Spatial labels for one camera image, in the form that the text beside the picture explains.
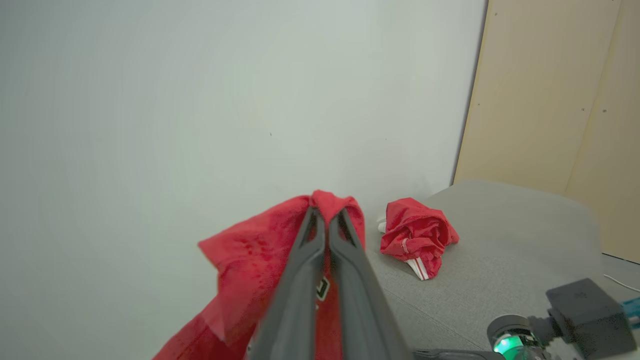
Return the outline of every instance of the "red cloth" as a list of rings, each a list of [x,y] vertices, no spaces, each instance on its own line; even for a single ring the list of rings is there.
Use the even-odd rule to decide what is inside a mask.
[[[444,248],[458,240],[460,237],[440,210],[427,208],[410,197],[387,205],[387,228],[380,252],[401,261],[419,258],[428,279],[438,275]]]
[[[287,200],[201,241],[202,252],[218,269],[218,294],[154,359],[242,359],[310,206],[318,208],[327,227],[346,208],[364,247],[364,216],[356,200],[321,190]],[[326,297],[317,300],[316,359],[336,360],[342,359],[337,284],[328,262],[324,268],[330,285]]]

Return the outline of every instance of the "gray couch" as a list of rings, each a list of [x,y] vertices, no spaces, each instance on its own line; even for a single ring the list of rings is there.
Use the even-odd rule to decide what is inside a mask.
[[[381,234],[367,231],[367,256],[412,347],[490,350],[486,328],[497,316],[545,316],[548,289],[602,277],[598,228],[588,210],[558,195],[468,181],[428,199],[460,235],[437,277],[380,254]],[[554,355],[577,354],[561,340]]]

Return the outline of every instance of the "white cable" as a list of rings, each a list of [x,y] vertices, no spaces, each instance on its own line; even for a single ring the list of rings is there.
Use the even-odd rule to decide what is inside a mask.
[[[627,288],[627,289],[629,289],[629,290],[633,290],[633,291],[635,291],[635,292],[640,293],[640,290],[639,290],[639,289],[632,288],[631,286],[629,286],[629,285],[627,285],[627,284],[623,284],[622,282],[619,282],[618,280],[616,280],[616,279],[612,278],[611,276],[609,276],[609,275],[607,275],[607,274],[604,274],[604,277],[606,277],[607,279],[610,279],[610,280],[613,280],[613,281],[617,282],[619,285],[622,285],[622,286],[626,287],[626,288]]]

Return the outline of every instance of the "green light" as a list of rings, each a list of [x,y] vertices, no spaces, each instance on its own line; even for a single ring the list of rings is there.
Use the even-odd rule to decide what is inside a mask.
[[[522,340],[518,336],[512,336],[510,338],[505,338],[500,340],[500,342],[493,348],[494,352],[499,352],[504,355],[507,351],[512,348],[521,347]]]

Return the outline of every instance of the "wooden panel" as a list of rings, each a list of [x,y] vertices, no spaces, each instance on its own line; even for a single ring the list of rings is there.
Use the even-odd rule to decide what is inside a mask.
[[[624,0],[566,196],[598,218],[602,250],[640,263],[640,1]]]
[[[563,193],[620,1],[489,3],[455,182]]]

